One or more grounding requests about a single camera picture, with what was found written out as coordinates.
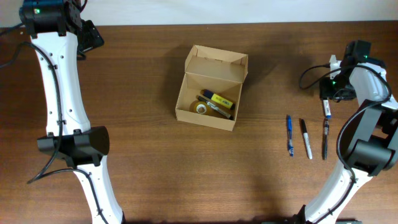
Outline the blue white marker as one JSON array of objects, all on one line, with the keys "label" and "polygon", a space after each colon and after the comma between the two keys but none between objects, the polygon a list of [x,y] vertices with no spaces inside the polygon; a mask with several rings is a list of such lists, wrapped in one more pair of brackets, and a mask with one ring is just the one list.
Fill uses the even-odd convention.
[{"label": "blue white marker", "polygon": [[324,114],[326,119],[331,119],[331,109],[330,109],[330,104],[327,99],[322,100],[323,102],[323,109],[324,109]]}]

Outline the black white marker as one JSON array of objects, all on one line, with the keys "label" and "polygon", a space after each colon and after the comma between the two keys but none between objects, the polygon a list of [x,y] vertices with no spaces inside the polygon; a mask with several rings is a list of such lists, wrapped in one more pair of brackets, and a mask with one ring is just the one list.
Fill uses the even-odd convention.
[{"label": "black white marker", "polygon": [[202,101],[204,103],[206,103],[211,109],[219,112],[219,114],[222,114],[223,116],[225,116],[227,119],[233,120],[233,116],[229,113],[227,113],[226,111],[222,110],[221,108],[219,108],[218,106],[216,106],[215,104],[213,104],[212,102],[210,102],[209,100],[207,100],[206,98],[202,97],[202,96],[198,96],[198,100]]}]

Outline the brown cardboard box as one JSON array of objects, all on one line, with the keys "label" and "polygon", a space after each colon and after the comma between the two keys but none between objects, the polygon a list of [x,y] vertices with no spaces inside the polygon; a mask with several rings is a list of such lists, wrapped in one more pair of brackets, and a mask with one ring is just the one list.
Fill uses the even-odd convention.
[{"label": "brown cardboard box", "polygon": [[[248,55],[227,50],[194,45],[185,60],[184,77],[180,88],[176,117],[179,121],[232,131],[236,124],[243,83],[248,74]],[[210,90],[236,104],[229,110],[203,96]],[[196,114],[190,105],[202,96],[233,116],[227,119],[216,111],[216,116]]]}]

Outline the yellow tape roll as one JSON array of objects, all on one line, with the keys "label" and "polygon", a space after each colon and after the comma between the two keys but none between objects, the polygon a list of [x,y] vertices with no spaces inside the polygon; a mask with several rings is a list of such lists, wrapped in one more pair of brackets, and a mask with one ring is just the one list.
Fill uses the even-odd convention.
[{"label": "yellow tape roll", "polygon": [[196,114],[216,116],[216,111],[214,109],[211,109],[205,102],[198,100],[190,105],[190,111]]}]

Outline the yellow highlighter marker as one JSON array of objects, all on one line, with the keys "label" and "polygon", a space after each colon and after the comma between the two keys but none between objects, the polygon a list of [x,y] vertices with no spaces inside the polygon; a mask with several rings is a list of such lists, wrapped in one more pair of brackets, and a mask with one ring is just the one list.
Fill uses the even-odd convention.
[{"label": "yellow highlighter marker", "polygon": [[226,98],[217,95],[216,93],[213,93],[210,90],[203,90],[203,96],[211,99],[212,101],[221,104],[222,106],[224,106],[225,108],[229,109],[229,110],[234,110],[236,104],[233,103],[230,100],[227,100]]}]

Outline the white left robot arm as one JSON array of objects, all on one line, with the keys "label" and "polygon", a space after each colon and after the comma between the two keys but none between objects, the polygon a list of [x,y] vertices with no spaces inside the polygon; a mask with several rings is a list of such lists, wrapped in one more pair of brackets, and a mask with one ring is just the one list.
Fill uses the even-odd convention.
[{"label": "white left robot arm", "polygon": [[104,45],[91,20],[83,20],[81,1],[25,0],[19,9],[30,35],[27,46],[37,54],[47,104],[46,135],[38,138],[39,151],[50,160],[31,181],[54,175],[49,166],[56,159],[81,184],[93,223],[125,223],[113,192],[107,161],[110,150],[105,126],[92,127],[81,97],[77,61]]}]

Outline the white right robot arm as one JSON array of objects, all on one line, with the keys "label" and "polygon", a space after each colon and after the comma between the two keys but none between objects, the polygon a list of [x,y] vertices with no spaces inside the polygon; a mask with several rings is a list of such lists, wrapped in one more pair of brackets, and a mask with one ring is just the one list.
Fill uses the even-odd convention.
[{"label": "white right robot arm", "polygon": [[386,80],[386,65],[370,56],[371,43],[354,40],[342,60],[325,64],[329,72],[316,83],[325,118],[328,101],[358,101],[358,110],[345,122],[336,140],[336,166],[320,193],[287,223],[338,223],[355,193],[383,170],[397,163],[397,101]]}]

